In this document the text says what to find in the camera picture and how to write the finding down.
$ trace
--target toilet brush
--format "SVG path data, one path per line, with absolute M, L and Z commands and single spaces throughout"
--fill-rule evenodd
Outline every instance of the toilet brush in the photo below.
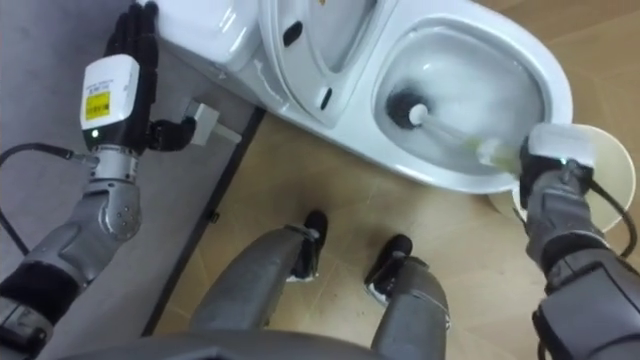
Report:
M 448 124 L 445 124 L 429 113 L 428 101 L 410 87 L 393 91 L 386 102 L 386 112 L 393 122 L 405 130 L 417 128 L 434 129 L 453 139 L 462 146 L 473 151 L 478 162 L 493 166 L 502 171 L 518 175 L 520 161 L 518 150 L 497 138 L 480 138 L 469 136 Z

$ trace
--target wall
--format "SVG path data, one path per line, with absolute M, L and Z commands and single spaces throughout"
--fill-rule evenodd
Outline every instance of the wall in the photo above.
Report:
M 130 0 L 2 0 L 0 3 L 0 141 L 2 150 L 43 141 L 84 150 L 78 114 L 84 67 L 101 56 Z M 241 131 L 253 106 L 162 54 L 153 118 L 179 119 L 198 95 Z M 42 358 L 104 347 L 139 336 L 176 258 L 234 147 L 212 138 L 206 148 L 148 152 L 140 164 L 144 223 L 112 264 L 59 323 Z M 39 154 L 2 168 L 1 204 L 29 246 L 69 215 L 87 171 Z M 0 276 L 20 261 L 1 234 Z

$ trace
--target white toilet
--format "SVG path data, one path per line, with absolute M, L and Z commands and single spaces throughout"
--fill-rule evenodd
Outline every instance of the white toilet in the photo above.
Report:
M 517 180 L 385 102 L 418 84 L 439 121 L 517 147 L 538 122 L 572 122 L 553 55 L 468 0 L 155 0 L 175 53 L 238 95 L 416 181 L 488 194 Z

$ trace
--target wire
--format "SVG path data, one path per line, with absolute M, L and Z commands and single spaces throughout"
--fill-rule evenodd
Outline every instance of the wire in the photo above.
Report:
M 0 155 L 0 167 L 2 167 L 2 165 L 4 165 L 7 159 L 9 159 L 12 155 L 15 155 L 23 151 L 39 151 L 49 155 L 63 158 L 65 160 L 71 159 L 71 157 L 73 157 L 74 155 L 73 151 L 64 149 L 61 147 L 41 144 L 41 143 L 28 143 L 28 144 L 14 146 L 9 150 L 3 152 Z M 0 225 L 2 225 L 2 227 L 6 230 L 7 234 L 9 234 L 9 237 L 11 238 L 11 240 L 13 240 L 13 243 L 16 245 L 16 247 L 18 247 L 22 255 L 26 256 L 30 251 L 29 248 L 24 243 L 24 241 L 22 241 L 22 239 L 20 238 L 20 235 L 18 235 L 18 233 L 13 228 L 13 226 L 11 225 L 7 217 L 4 215 L 4 212 L 2 211 L 1 207 L 0 207 Z
M 623 259 L 628 258 L 635 251 L 638 246 L 638 230 L 636 229 L 636 224 L 633 222 L 631 215 L 629 212 L 622 206 L 620 203 L 609 194 L 600 184 L 598 184 L 595 180 L 592 180 L 589 184 L 591 190 L 593 190 L 596 194 L 600 195 L 606 202 L 608 202 L 616 212 L 622 217 L 622 221 L 627 226 L 629 231 L 629 243 L 620 253 L 620 257 Z M 538 342 L 538 360 L 546 360 L 546 349 L 542 342 Z

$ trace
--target toilet lid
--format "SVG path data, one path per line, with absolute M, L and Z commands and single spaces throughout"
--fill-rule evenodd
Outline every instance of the toilet lid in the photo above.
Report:
M 288 95 L 327 126 L 336 124 L 364 68 L 351 60 L 362 55 L 357 40 L 367 38 L 361 33 L 374 7 L 370 0 L 260 1 L 260 30 L 274 71 Z

